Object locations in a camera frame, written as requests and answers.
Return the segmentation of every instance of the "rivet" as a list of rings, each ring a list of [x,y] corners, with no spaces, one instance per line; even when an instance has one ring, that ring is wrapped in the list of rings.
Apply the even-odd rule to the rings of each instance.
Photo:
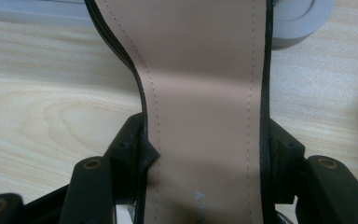
[[[86,161],[83,165],[83,167],[87,170],[95,169],[101,165],[101,162],[98,160],[89,160]]]
[[[320,158],[318,160],[319,164],[325,168],[335,170],[338,168],[338,165],[335,161],[331,161],[329,159]]]

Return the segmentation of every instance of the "wood grain surface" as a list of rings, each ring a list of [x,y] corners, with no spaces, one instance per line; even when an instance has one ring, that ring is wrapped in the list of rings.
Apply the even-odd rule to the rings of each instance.
[[[328,22],[274,50],[271,116],[358,178],[358,1],[337,0]],[[140,112],[132,74],[93,29],[0,21],[0,193],[26,203],[69,182]],[[292,205],[280,211],[295,219]]]

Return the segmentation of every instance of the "white object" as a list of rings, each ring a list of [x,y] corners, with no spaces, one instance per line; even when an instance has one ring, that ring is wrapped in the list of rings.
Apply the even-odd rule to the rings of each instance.
[[[273,48],[290,47],[319,29],[336,0],[282,0],[274,8]]]

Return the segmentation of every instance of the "stitching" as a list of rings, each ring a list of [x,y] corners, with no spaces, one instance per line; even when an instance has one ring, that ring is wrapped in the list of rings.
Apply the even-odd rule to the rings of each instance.
[[[157,94],[156,94],[156,88],[154,85],[154,81],[153,78],[150,74],[149,68],[147,67],[147,63],[144,59],[144,57],[142,56],[140,50],[138,50],[138,48],[135,46],[135,43],[132,41],[132,39],[130,38],[130,35],[126,32],[126,30],[124,29],[124,27],[121,25],[121,23],[118,21],[116,15],[113,13],[112,9],[110,8],[109,4],[107,3],[106,0],[103,0],[106,3],[106,7],[109,10],[110,14],[112,15],[113,19],[115,20],[115,23],[117,23],[118,27],[121,29],[121,31],[123,32],[123,34],[127,37],[127,39],[130,41],[132,47],[135,49],[135,51],[137,52],[139,58],[141,59],[141,62],[143,64],[143,66],[146,69],[146,73],[148,74],[148,77],[150,79],[150,85],[152,87],[153,90],[153,96],[154,96],[154,101],[155,101],[155,110],[156,110],[156,121],[157,121],[157,131],[158,131],[158,151],[161,150],[161,146],[160,146],[160,127],[159,127],[159,115],[158,115],[158,100],[157,100]],[[154,215],[154,223],[157,223],[158,220],[158,186],[159,186],[159,176],[160,176],[160,167],[161,167],[161,162],[158,161],[158,176],[157,176],[157,186],[156,186],[156,198],[155,198],[155,215]]]
[[[249,88],[248,96],[248,120],[247,120],[247,151],[246,151],[246,164],[247,164],[247,189],[248,189],[248,206],[249,206],[249,218],[250,223],[253,223],[252,217],[252,206],[251,206],[251,185],[250,185],[250,120],[251,120],[251,100],[252,100],[252,90],[254,85],[254,73],[255,73],[255,0],[252,0],[252,69],[251,69],[251,85]]]

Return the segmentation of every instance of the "tan leather lining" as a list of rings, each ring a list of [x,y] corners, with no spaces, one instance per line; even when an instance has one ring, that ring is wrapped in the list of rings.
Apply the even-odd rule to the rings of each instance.
[[[98,0],[145,90],[145,224],[262,223],[260,91],[266,3]]]

